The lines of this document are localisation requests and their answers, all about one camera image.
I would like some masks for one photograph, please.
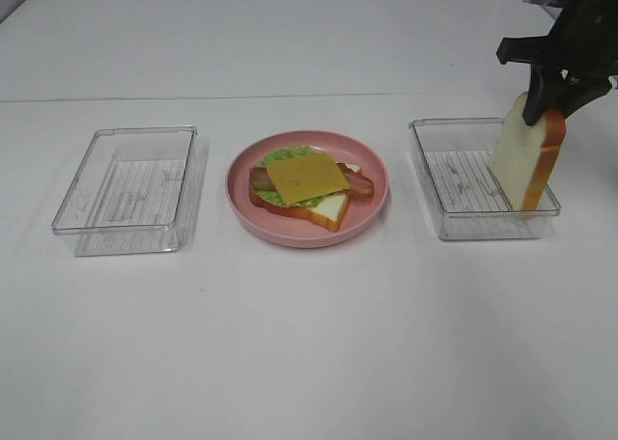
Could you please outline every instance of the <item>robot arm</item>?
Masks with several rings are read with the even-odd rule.
[[[564,7],[544,37],[505,38],[501,64],[530,65],[523,118],[535,124],[555,104],[565,118],[611,90],[618,74],[618,0],[554,0]]]

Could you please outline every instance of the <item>bread slice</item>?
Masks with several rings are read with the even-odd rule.
[[[360,167],[347,163],[351,170],[360,173]],[[315,207],[309,206],[274,206],[258,196],[249,186],[249,200],[254,206],[265,208],[277,215],[299,218],[322,226],[336,233],[341,228],[341,222],[348,211],[350,196],[345,192],[330,194]]]
[[[490,162],[513,210],[537,208],[567,131],[564,115],[557,108],[527,125],[521,115],[526,99],[523,93],[515,101]]]

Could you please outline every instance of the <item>sandwich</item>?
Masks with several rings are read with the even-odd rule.
[[[490,161],[513,210],[535,210],[560,153],[567,127],[562,112],[549,108],[535,124],[523,120],[527,93],[520,95],[507,115]]]
[[[270,152],[249,171],[249,200],[271,213],[337,232],[351,199],[370,199],[373,182],[353,163],[337,163],[311,146]]]

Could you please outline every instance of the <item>pink plate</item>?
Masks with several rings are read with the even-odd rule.
[[[374,197],[369,201],[350,200],[339,232],[309,221],[276,215],[249,201],[249,170],[270,151],[294,144],[325,151],[335,160],[360,165],[362,173],[374,182]],[[232,163],[226,177],[228,198],[240,223],[262,239],[288,247],[325,247],[361,233],[378,216],[388,194],[388,176],[380,158],[355,139],[330,131],[301,130],[269,136],[243,151]]]

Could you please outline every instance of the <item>bread crust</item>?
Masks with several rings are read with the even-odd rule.
[[[347,196],[344,205],[339,212],[339,217],[337,220],[331,220],[315,211],[311,210],[305,206],[274,206],[273,204],[269,204],[260,196],[258,196],[251,186],[249,185],[249,200],[251,204],[254,206],[259,206],[265,208],[267,211],[271,213],[275,213],[277,215],[288,216],[290,218],[298,218],[301,220],[307,220],[311,223],[322,226],[323,228],[328,229],[331,232],[336,233],[341,228],[341,222],[346,216],[346,212],[348,211],[348,205],[350,204],[350,196]]]
[[[541,146],[541,153],[534,168],[534,174],[525,191],[521,210],[535,210],[537,208],[567,133],[565,118],[559,109],[548,109],[545,114],[545,120],[546,138]]]

